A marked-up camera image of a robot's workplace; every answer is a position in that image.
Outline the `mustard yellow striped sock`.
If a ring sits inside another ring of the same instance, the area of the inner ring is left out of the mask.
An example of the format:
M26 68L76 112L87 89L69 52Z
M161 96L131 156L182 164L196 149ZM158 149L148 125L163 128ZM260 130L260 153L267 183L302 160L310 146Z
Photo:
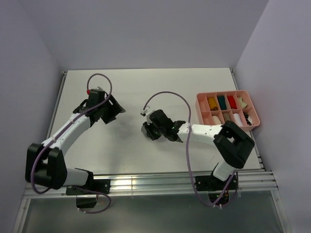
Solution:
M209 108L211 111L218 111L218 105L214 97L208 98L207 101L208 101Z

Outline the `dark green reindeer sock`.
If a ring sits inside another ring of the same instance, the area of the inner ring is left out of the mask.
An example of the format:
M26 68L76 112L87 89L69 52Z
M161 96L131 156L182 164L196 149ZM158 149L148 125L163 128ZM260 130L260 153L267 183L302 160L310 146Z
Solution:
M225 97L224 96L217 96L217 99L218 99L220 109L226 110L227 106L226 106L226 102L225 102Z

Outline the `grey striped sock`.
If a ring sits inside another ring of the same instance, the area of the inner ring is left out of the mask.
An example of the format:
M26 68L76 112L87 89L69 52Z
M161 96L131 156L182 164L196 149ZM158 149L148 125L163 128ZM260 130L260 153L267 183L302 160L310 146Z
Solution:
M141 132L144 134L145 137L150 137L149 125L146 122L143 123L141 127Z

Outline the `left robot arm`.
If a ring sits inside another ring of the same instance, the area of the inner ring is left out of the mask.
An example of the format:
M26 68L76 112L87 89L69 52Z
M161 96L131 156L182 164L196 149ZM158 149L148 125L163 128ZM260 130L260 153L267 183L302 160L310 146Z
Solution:
M126 110L103 90L91 89L88 98L72 112L69 120L53 136L27 149L25 180L47 189L77 186L84 194L94 190L94 174L81 168L67 168L65 155L75 141L98 120L108 124Z

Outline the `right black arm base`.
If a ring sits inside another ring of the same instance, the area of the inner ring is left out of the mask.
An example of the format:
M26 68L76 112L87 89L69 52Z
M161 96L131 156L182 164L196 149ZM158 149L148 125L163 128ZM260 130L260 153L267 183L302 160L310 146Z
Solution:
M236 172L221 181L213 175L195 176L194 183L197 192L208 192L208 204L214 204L219 208L224 207L233 200L239 188L239 176Z

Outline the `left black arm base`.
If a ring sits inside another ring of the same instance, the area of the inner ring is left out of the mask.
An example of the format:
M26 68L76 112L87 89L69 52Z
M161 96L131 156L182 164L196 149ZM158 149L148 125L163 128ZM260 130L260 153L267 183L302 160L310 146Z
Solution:
M76 198L76 207L79 209L93 209L97 204L99 195L108 195L110 192L110 179L95 179L91 184L83 186L68 186L67 196L96 195L93 198Z

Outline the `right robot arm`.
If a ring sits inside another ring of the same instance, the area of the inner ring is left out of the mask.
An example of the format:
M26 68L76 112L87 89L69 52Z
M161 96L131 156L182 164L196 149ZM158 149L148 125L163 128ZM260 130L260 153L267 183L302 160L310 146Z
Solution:
M221 125L190 124L172 121L161 109L145 109L141 115L146 117L141 130L153 141L164 137L187 145L189 142L214 145L222 157L210 177L215 189L223 188L235 170L244 168L255 146L254 140L233 121Z

